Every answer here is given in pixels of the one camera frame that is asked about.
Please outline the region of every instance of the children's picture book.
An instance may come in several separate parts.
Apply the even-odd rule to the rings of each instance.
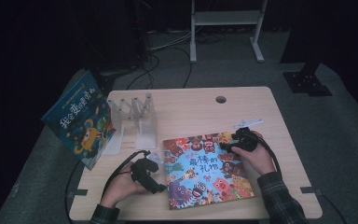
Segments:
[[[170,209],[254,197],[241,157],[227,153],[231,133],[212,133],[163,141]]]
[[[91,170],[115,132],[110,116],[106,97],[87,71],[42,120]]]

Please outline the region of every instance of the sleeve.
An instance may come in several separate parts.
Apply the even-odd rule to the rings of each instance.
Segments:
[[[94,210],[89,224],[112,224],[117,220],[120,209],[118,208],[107,208],[98,204]]]
[[[301,205],[294,199],[277,172],[261,175],[257,179],[270,223],[308,223]]]

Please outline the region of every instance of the hand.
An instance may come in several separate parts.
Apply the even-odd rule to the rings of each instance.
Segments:
[[[110,182],[109,187],[101,198],[100,205],[113,208],[116,207],[118,202],[125,200],[132,194],[147,192],[142,185],[133,182],[131,178],[131,165],[133,165],[132,161],[127,163],[121,170],[121,174]]]
[[[263,138],[263,136],[253,131],[257,136]],[[275,166],[272,163],[272,158],[267,152],[267,150],[261,146],[260,144],[257,144],[257,147],[253,152],[248,152],[246,150],[243,150],[239,147],[233,147],[231,149],[233,152],[237,153],[238,155],[244,157],[249,163],[251,163],[252,167],[260,174],[265,175],[267,173],[275,172]]]

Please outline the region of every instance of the book cover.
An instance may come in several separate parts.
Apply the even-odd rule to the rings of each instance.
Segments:
[[[212,133],[163,141],[171,210],[255,196],[241,157],[219,146],[231,140]]]
[[[42,120],[91,170],[115,132],[110,116],[106,98],[87,71]]]

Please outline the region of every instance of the person's left hand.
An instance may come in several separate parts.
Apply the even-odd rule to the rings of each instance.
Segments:
[[[125,200],[132,194],[147,192],[142,185],[132,180],[131,165],[133,165],[132,161],[127,163],[120,171],[120,175],[116,176],[109,184],[109,187],[101,198],[101,206],[114,208],[118,202]]]

